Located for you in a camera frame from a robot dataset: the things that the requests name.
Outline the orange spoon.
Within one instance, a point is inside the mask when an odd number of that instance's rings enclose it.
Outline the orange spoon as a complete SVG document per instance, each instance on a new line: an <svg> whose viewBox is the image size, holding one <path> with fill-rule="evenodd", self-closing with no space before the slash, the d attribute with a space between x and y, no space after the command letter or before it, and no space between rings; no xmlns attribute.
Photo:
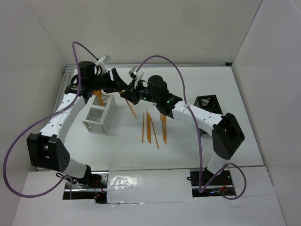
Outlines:
<svg viewBox="0 0 301 226"><path fill-rule="evenodd" d="M102 91L101 90L96 90L96 91L94 91L94 95L96 96L96 97L98 97L98 98L102 98L101 97L101 95L102 95Z"/></svg>
<svg viewBox="0 0 301 226"><path fill-rule="evenodd" d="M103 99L98 98L99 104L100 106L106 106L106 104L104 103Z"/></svg>

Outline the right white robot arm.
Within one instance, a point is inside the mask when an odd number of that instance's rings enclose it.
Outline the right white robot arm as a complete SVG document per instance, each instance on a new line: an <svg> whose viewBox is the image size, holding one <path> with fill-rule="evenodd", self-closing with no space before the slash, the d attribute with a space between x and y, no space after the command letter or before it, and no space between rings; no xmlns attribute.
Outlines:
<svg viewBox="0 0 301 226"><path fill-rule="evenodd" d="M123 90L120 96L132 104L135 105L140 100L154 103L161 114L191 124L197 123L198 130L209 134L212 137L214 154L207 166L205 179L211 185L221 180L222 174L219 170L228 163L245 139L233 114L212 113L186 103L181 97L169 92L167 83L159 75L151 76L146 87L142 81L132 80Z"/></svg>

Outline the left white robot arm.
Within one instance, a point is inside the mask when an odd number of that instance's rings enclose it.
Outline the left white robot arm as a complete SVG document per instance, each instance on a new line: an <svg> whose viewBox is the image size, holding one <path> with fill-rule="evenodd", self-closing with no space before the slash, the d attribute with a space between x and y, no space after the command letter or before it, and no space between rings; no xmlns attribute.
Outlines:
<svg viewBox="0 0 301 226"><path fill-rule="evenodd" d="M31 133L27 137L31 165L69 175L76 178L81 187L89 187L93 182L91 168L71 158L64 146L66 135L95 91L114 93L127 87L115 68L109 70L101 62L80 62L77 75L66 87L63 99L48 124L39 133Z"/></svg>

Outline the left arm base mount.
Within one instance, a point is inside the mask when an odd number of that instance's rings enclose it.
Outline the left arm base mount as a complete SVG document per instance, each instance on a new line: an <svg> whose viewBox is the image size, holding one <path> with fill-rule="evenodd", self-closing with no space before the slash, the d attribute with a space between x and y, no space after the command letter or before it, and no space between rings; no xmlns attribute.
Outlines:
<svg viewBox="0 0 301 226"><path fill-rule="evenodd" d="M92 171L92 180L81 184L68 178L64 184L63 200L91 200L98 204L107 203L108 171Z"/></svg>

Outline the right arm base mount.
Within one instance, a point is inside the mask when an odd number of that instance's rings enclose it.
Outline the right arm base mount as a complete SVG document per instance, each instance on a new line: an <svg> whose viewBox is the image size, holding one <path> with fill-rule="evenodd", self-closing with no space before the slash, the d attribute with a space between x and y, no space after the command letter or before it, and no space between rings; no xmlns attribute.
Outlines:
<svg viewBox="0 0 301 226"><path fill-rule="evenodd" d="M236 196L236 191L229 170L224 170L221 174L213 179L213 181L200 193L198 190L199 171L190 171L190 176L186 178L191 182L192 197L216 197L221 196L222 191L226 190L225 196Z"/></svg>

